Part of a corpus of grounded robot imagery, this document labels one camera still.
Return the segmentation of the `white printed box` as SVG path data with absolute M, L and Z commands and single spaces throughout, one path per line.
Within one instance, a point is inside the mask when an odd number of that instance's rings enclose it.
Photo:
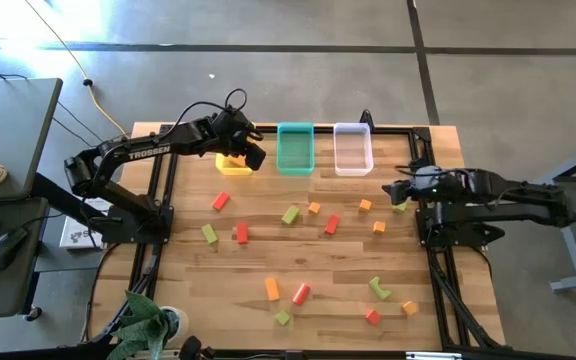
M 93 231 L 89 235 L 89 230 L 85 225 L 67 217 L 62 229 L 59 247 L 67 250 L 94 249 L 96 247 L 105 248 L 101 241 L 102 236 Z

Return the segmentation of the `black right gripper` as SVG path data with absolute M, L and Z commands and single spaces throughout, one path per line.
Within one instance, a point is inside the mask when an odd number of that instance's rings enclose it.
M 415 201 L 424 202 L 448 202 L 454 201 L 465 190 L 465 182 L 468 180 L 468 172 L 464 169 L 442 169 L 439 182 L 433 188 L 418 190 L 414 187 L 413 177 L 409 180 L 398 180 L 390 184 L 382 185 L 384 192 L 391 195 L 392 204 L 402 204 L 410 197 Z

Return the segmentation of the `clear plastic bin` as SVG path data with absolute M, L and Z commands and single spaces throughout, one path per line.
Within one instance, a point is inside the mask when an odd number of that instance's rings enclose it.
M 335 123 L 334 169 L 338 176 L 365 176 L 374 168 L 370 127 L 366 123 Z

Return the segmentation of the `green leafy plant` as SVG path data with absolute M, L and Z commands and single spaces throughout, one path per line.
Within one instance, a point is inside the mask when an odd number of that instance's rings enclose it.
M 145 350 L 150 360 L 159 360 L 169 342 L 168 323 L 161 306 L 140 293 L 126 291 L 125 295 L 131 314 L 122 315 L 119 328 L 111 333 L 119 344 L 106 360 L 126 360 Z

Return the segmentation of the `red cylinder block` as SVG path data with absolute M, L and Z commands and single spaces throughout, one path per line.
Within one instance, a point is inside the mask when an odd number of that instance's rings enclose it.
M 310 294 L 311 287 L 307 283 L 302 283 L 297 289 L 296 293 L 292 298 L 292 302 L 295 305 L 301 306 Z

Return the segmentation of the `teal plastic bin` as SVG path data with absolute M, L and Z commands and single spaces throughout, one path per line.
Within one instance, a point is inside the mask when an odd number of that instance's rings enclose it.
M 313 123 L 278 124 L 276 167 L 281 175 L 309 176 L 315 167 L 314 148 Z

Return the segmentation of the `light grey desk top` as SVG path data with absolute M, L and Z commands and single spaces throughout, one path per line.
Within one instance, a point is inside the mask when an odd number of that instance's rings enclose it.
M 7 171 L 0 201 L 30 195 L 63 81 L 0 80 L 0 165 Z

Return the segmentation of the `white plant pot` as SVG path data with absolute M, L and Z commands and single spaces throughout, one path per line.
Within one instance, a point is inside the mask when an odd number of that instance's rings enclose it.
M 166 316 L 168 323 L 167 340 L 172 341 L 178 337 L 183 337 L 189 329 L 187 314 L 183 310 L 172 306 L 161 306 L 160 309 Z

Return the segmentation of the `silver label plate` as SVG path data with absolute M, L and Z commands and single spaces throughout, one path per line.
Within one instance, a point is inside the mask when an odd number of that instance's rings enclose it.
M 460 353 L 409 351 L 406 360 L 463 360 Z

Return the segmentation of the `green arch block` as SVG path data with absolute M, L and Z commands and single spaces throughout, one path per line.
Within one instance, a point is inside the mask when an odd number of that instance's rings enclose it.
M 372 280 L 369 281 L 369 287 L 381 300 L 386 300 L 392 294 L 392 291 L 384 289 L 381 286 L 380 281 L 381 278 L 379 276 L 375 276 Z

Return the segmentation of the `yellow plastic bin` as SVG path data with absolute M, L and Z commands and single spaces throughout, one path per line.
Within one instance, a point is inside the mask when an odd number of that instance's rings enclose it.
M 215 167 L 217 170 L 226 176 L 247 176 L 252 174 L 252 170 L 248 167 L 246 168 L 236 168 L 231 167 L 227 158 L 229 156 L 225 156 L 222 154 L 217 154 L 215 157 Z

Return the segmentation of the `black computer mouse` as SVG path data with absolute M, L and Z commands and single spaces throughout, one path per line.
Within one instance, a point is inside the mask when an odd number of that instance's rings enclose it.
M 28 231 L 24 227 L 16 228 L 0 236 L 0 270 L 6 269 L 13 262 L 27 236 Z

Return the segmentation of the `black aluminium frame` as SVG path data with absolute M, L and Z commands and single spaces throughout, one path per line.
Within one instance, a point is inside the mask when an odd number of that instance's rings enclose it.
M 152 285 L 160 305 L 183 310 L 188 334 L 220 358 L 288 352 L 307 360 L 401 359 L 409 351 L 438 352 L 445 345 L 474 343 L 439 288 L 432 284 L 428 253 L 420 243 L 409 203 L 394 213 L 381 186 L 399 178 L 398 166 L 427 156 L 445 167 L 463 163 L 456 130 L 450 126 L 381 126 L 372 137 L 374 168 L 365 176 L 338 176 L 334 170 L 333 128 L 315 129 L 315 167 L 309 176 L 284 176 L 276 167 L 276 131 L 263 141 L 262 167 L 247 176 L 226 176 L 213 155 L 174 161 L 171 183 L 161 183 L 174 210 Z M 230 200 L 221 211 L 212 203 L 220 192 Z M 362 199 L 372 202 L 359 210 Z M 320 204 L 310 213 L 312 202 Z M 282 216 L 290 206 L 292 225 Z M 340 218 L 334 235 L 324 232 L 330 215 Z M 386 224 L 383 234 L 373 224 Z M 248 225 L 249 242 L 239 245 L 236 225 Z M 211 224 L 218 241 L 208 244 L 201 227 Z M 392 291 L 381 300 L 369 287 L 375 276 Z M 280 299 L 269 301 L 265 279 L 274 277 Z M 306 301 L 292 298 L 302 283 Z M 406 316 L 401 305 L 419 304 Z M 365 318 L 381 315 L 377 326 Z M 291 318 L 277 322 L 280 311 Z

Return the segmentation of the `black desk support bar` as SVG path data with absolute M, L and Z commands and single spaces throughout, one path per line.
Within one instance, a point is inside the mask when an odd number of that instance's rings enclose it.
M 102 232 L 102 228 L 93 219 L 105 217 L 105 214 L 64 190 L 40 173 L 37 173 L 34 177 L 30 196 L 45 198 L 52 208 L 73 218 L 82 225 L 89 226 L 96 232 Z

